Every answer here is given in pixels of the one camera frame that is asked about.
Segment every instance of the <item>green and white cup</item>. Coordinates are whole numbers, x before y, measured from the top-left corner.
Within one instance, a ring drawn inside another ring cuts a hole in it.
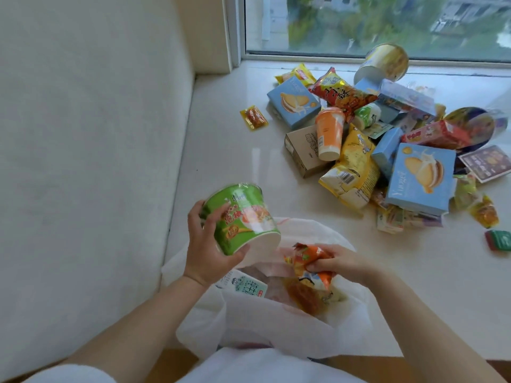
[[[382,110],[376,103],[370,103],[355,110],[354,114],[355,117],[352,119],[352,124],[359,130],[364,130],[380,121]]]
[[[233,184],[214,193],[204,203],[201,219],[205,220],[225,203],[230,203],[230,207],[215,229],[215,240],[225,255],[233,255],[246,244],[250,244],[248,254],[271,253],[277,249],[281,233],[257,185]]]

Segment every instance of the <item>white countertop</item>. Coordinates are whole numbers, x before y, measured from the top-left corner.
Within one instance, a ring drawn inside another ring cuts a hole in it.
[[[339,231],[358,252],[395,270],[484,358],[511,360],[511,258],[489,251],[484,228],[469,214],[448,215],[445,228],[390,235],[376,230],[373,206],[367,206],[360,218],[317,183],[320,174],[300,177],[284,148],[290,129],[269,112],[266,96],[274,86],[274,75],[294,65],[244,61],[229,75],[197,78],[166,261],[188,240],[187,213],[196,200],[226,184],[255,182],[273,216],[314,219]],[[327,64],[309,66],[315,76],[328,69]],[[334,66],[340,76],[353,81],[358,66]],[[411,67],[400,83],[411,81],[436,88],[435,100],[450,112],[487,107],[511,87],[511,71]],[[251,105],[271,120],[268,127],[248,130],[239,111]],[[510,151],[511,133],[496,143]],[[497,206],[501,230],[511,230],[510,180],[511,176],[503,177],[482,187]],[[401,356],[374,298],[369,311],[374,329],[351,353]]]

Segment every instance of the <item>white shirt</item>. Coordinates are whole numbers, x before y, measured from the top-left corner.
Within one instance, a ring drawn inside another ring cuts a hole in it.
[[[347,372],[309,360],[286,356],[268,349],[222,348],[178,383],[251,383],[292,381],[293,383],[363,383]],[[26,383],[116,383],[105,372],[88,366],[63,365],[35,374]]]

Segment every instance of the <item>green instant noodle cup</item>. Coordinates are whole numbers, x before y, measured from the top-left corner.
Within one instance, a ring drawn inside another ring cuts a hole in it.
[[[263,192],[254,184],[227,186],[206,200],[200,218],[229,203],[215,229],[215,240],[225,255],[233,255],[245,244],[249,252],[273,252],[281,242],[281,233],[263,199]]]

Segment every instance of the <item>white wall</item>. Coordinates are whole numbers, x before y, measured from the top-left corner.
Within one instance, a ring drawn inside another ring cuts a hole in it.
[[[174,0],[0,0],[0,381],[157,289],[193,83]]]
[[[198,74],[230,73],[225,0],[176,0]]]

